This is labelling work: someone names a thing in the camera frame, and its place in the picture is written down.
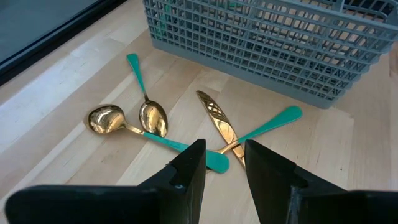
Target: spoon bowl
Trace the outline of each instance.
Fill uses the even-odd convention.
[[[163,107],[158,103],[145,101],[139,110],[139,121],[142,128],[149,133],[164,137],[167,134],[167,115]]]
[[[108,134],[125,128],[123,110],[116,105],[99,105],[87,114],[85,124],[98,134]]]

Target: light wood table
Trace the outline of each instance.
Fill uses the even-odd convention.
[[[224,146],[196,90],[218,102],[238,136],[299,105],[301,120],[255,140],[345,189],[398,189],[398,90],[388,55],[334,107],[321,110],[156,50],[146,29],[141,0],[128,1],[0,87],[2,209],[29,185],[136,185],[176,156],[127,131],[99,136],[82,123],[90,108],[114,103],[139,126],[143,97],[126,61],[133,52],[150,98],[168,114],[169,139]],[[227,173],[206,176],[200,221],[258,223],[244,170],[232,152],[228,157]]]

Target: gray plastic basket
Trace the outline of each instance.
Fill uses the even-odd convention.
[[[393,0],[144,0],[154,47],[328,108],[398,39]]]

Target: black plastic part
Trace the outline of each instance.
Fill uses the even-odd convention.
[[[245,162],[261,223],[398,223],[396,192],[348,192],[253,140]]]
[[[125,1],[98,0],[58,28],[43,34],[39,40],[0,62],[0,85],[14,78]]]
[[[10,224],[199,223],[206,142],[197,140],[136,187],[43,185],[6,202]]]

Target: gold ladle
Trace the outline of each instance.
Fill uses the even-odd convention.
[[[166,112],[160,104],[149,100],[147,92],[145,91],[144,81],[142,81],[137,54],[127,55],[127,60],[136,74],[139,86],[145,98],[145,102],[139,109],[139,121],[145,131],[164,137],[167,134],[168,127]]]
[[[125,128],[136,134],[165,144],[166,146],[176,149],[178,152],[182,152],[188,147],[186,144],[156,136],[128,124],[124,117],[123,110],[116,105],[99,105],[87,114],[84,123],[92,131],[99,134],[108,134],[118,129]],[[224,173],[229,168],[229,160],[223,154],[207,150],[206,166],[216,172]]]

